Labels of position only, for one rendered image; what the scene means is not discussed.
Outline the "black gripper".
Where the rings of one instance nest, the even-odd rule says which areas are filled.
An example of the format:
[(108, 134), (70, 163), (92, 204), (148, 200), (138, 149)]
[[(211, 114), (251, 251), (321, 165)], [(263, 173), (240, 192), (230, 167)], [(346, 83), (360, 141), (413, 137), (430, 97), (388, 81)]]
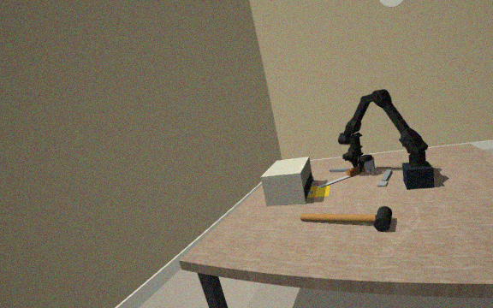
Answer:
[[(362, 168), (364, 166), (364, 163), (367, 163), (372, 159), (372, 155), (365, 154), (363, 155), (363, 152), (361, 151), (362, 145), (350, 145), (349, 149), (350, 151), (356, 150), (358, 157), (353, 158), (353, 160), (349, 161), (354, 167), (359, 165), (359, 172), (362, 172)], [(362, 156), (363, 155), (363, 156)], [(358, 161), (359, 159), (359, 161)]]

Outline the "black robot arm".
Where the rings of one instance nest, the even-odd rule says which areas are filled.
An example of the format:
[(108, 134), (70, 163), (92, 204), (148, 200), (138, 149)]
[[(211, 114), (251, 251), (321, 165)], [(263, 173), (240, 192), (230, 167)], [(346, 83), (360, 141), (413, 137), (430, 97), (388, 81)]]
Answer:
[[(393, 105), (389, 92), (385, 89), (375, 90), (372, 94), (365, 95), (360, 99), (353, 119), (347, 123), (344, 133), (340, 133), (338, 142), (344, 145), (360, 145), (359, 137), (361, 137), (362, 134), (358, 131), (360, 130), (361, 120), (370, 102), (374, 102), (377, 106), (381, 107), (401, 133), (401, 139), (399, 139), (399, 141), (403, 147), (405, 146), (407, 152), (410, 153), (408, 156), (411, 167), (427, 166), (425, 151), (427, 151), (428, 145), (416, 131), (412, 130), (407, 125), (401, 114)], [(356, 150), (350, 151), (350, 149), (343, 155), (345, 161), (351, 161), (357, 156)]]

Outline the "mallet with wooden handle and black head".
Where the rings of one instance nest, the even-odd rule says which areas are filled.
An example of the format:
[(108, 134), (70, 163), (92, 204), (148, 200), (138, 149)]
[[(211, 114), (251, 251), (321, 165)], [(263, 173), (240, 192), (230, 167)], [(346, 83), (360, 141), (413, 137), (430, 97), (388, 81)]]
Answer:
[(321, 222), (374, 222), (377, 231), (386, 232), (390, 228), (392, 210), (388, 206), (380, 206), (377, 215), (366, 214), (307, 214), (301, 213), (301, 221), (321, 221)]

